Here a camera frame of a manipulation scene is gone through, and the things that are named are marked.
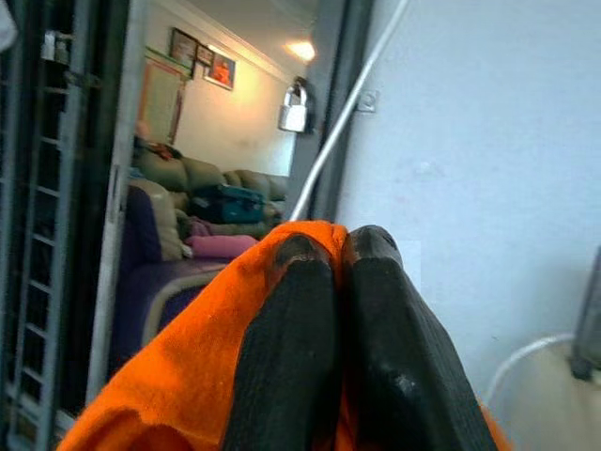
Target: purple sofa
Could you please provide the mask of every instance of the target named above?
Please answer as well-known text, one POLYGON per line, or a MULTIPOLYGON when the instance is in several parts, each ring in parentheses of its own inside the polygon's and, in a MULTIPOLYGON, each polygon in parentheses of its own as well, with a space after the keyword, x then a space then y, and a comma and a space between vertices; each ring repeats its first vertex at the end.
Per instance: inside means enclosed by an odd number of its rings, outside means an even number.
POLYGON ((159 184, 130 184, 110 369, 119 369, 181 312, 230 259, 186 259, 173 200, 159 184))

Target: metal security grille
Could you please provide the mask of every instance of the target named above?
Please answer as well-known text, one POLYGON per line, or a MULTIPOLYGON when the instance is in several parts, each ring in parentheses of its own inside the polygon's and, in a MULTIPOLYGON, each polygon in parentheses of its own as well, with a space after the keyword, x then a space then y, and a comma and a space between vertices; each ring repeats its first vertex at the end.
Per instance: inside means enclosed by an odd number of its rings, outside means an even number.
MULTIPOLYGON (((47 450, 56 442, 76 160, 93 79, 88 49, 97 1, 11 3, 20 37, 1 69, 1 411, 9 449, 47 450), (57 36, 62 47, 49 49, 57 36)), ((58 420, 66 422, 64 415, 58 420)))

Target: silver padlock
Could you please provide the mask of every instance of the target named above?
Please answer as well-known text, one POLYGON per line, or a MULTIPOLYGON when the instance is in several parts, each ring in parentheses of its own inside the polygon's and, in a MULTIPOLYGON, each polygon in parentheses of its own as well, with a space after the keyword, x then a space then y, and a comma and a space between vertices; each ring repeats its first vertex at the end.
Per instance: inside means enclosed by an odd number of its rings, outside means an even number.
POLYGON ((307 127, 307 114, 307 91, 300 83, 296 83, 285 92, 284 105, 280 107, 278 129, 303 133, 307 127), (297 98, 299 103, 293 104, 293 97, 297 98))

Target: light blue wall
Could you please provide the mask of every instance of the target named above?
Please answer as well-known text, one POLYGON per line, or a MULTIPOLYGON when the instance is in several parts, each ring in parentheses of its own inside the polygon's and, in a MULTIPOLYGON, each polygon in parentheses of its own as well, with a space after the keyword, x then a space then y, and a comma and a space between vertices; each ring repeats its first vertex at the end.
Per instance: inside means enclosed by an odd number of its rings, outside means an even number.
POLYGON ((601 2, 413 1, 369 87, 338 221, 392 232, 482 394, 575 328, 601 243, 601 2))

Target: purple cushion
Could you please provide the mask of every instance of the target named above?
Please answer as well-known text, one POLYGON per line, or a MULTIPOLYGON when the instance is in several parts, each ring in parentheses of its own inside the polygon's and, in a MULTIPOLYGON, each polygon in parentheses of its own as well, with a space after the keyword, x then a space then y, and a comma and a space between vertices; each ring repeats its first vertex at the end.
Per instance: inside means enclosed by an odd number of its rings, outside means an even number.
POLYGON ((186 240, 186 244, 192 247, 194 257, 201 258, 236 258, 257 243, 248 235, 189 237, 186 240))

